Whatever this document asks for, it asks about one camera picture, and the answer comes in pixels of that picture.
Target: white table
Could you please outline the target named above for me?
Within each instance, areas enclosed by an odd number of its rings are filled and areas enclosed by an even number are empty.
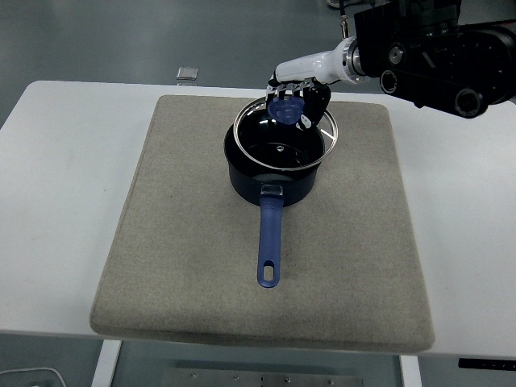
[[[0,130],[0,331],[96,335],[89,310],[159,96],[263,93],[29,85]],[[516,106],[465,120],[333,98],[389,109],[435,328],[427,353],[515,357]]]

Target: saucepan handle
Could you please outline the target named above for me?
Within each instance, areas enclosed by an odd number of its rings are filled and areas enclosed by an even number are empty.
[[[273,288],[280,281],[281,215],[283,189],[279,185],[264,185],[260,194],[260,245],[258,247],[258,283]]]

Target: black saucepan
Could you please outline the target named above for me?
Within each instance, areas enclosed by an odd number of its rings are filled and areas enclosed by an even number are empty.
[[[237,144],[231,126],[224,139],[229,177],[242,198],[260,206],[257,279],[261,286],[272,288],[280,280],[283,207],[310,192],[328,146],[317,127],[300,131],[271,119],[264,109],[252,110],[238,122],[239,142],[246,152]],[[335,144],[336,126],[333,129]],[[267,267],[272,277],[266,278]]]

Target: felt pad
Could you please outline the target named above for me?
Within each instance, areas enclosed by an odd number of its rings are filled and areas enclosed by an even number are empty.
[[[232,188],[223,139],[251,100],[156,105],[91,311],[104,335],[382,352],[434,334],[388,111],[332,102],[339,140],[284,209],[281,280],[256,282],[260,208]]]

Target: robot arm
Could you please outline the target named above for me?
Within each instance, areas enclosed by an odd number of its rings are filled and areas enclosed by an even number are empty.
[[[460,1],[398,0],[355,14],[356,37],[331,52],[277,66],[273,104],[303,91],[298,127],[317,124],[336,81],[379,78],[382,90],[417,107],[474,118],[516,95],[515,21],[458,26]]]

